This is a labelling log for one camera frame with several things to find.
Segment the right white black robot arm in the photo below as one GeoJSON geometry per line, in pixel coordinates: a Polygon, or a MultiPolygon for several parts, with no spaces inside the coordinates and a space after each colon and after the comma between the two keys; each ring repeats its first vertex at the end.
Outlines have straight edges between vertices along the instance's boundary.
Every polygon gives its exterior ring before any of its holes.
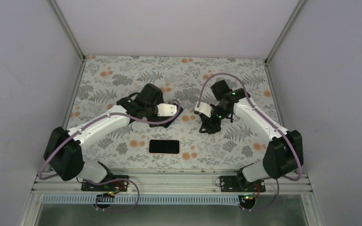
{"type": "Polygon", "coordinates": [[[268,141],[263,159],[242,167],[232,177],[237,188],[247,192],[263,179],[286,177],[294,170],[298,170],[295,181],[300,180],[304,163],[301,134],[297,130],[287,130],[262,112],[243,88],[231,90],[226,81],[221,80],[210,89],[218,104],[198,101],[194,108],[202,121],[200,133],[215,134],[221,130],[222,120],[232,121],[237,116],[268,141]]]}

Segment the black phone with pink edge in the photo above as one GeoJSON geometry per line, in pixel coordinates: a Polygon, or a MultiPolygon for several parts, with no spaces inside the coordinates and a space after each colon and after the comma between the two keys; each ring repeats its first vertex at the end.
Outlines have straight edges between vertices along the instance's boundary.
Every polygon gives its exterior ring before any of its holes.
{"type": "Polygon", "coordinates": [[[179,154],[178,140],[153,139],[149,141],[148,152],[151,154],[179,154]]]}

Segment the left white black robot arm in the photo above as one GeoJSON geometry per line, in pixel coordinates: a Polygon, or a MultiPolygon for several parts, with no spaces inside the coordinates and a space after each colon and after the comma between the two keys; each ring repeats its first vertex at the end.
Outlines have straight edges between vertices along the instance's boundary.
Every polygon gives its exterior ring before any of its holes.
{"type": "Polygon", "coordinates": [[[146,84],[141,92],[121,98],[105,113],[80,126],[70,129],[55,128],[48,140],[43,155],[45,162],[38,177],[41,180],[49,179],[42,173],[50,166],[55,171],[55,176],[63,181],[82,178],[105,191],[112,185],[112,172],[101,162],[85,160],[83,151],[107,134],[134,121],[164,126],[175,119],[178,110],[176,102],[164,102],[160,88],[146,84]]]}

